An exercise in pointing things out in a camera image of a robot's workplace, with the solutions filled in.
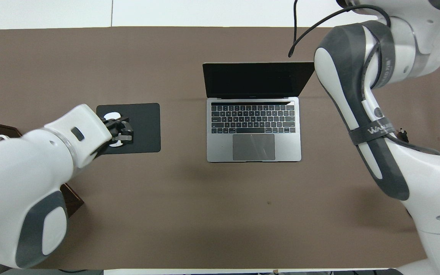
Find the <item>laptop keyboard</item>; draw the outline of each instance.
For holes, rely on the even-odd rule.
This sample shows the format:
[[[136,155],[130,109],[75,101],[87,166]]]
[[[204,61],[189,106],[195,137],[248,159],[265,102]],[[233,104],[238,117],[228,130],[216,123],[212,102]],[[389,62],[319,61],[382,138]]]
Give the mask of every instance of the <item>laptop keyboard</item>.
[[[211,110],[212,134],[296,132],[294,105],[214,102]]]

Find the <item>keyboard key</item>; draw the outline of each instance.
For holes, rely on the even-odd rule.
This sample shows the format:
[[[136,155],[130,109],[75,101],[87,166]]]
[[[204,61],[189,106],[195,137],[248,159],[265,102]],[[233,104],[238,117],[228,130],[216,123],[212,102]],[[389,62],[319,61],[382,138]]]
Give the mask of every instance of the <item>keyboard key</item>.
[[[263,133],[264,128],[237,128],[237,133]]]

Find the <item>laptop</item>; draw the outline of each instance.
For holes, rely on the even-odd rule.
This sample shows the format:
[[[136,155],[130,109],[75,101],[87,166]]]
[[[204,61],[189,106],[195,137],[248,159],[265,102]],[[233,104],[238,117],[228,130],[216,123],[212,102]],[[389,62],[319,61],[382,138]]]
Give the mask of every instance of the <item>laptop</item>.
[[[209,162],[298,162],[313,62],[204,63]]]

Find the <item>trackpad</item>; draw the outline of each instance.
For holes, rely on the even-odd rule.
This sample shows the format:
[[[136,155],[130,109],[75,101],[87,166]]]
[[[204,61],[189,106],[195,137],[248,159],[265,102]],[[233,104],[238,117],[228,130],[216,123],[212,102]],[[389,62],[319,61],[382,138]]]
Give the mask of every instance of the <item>trackpad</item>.
[[[234,160],[274,160],[273,134],[234,134]]]

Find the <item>white floor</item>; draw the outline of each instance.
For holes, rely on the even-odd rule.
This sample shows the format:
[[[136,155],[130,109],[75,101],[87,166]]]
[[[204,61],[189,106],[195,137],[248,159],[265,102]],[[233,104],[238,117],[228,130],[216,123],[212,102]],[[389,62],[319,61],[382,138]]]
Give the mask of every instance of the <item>white floor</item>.
[[[335,0],[299,0],[298,26],[311,26],[338,9]],[[371,18],[350,12],[322,26]],[[292,24],[292,0],[0,0],[0,29]]]

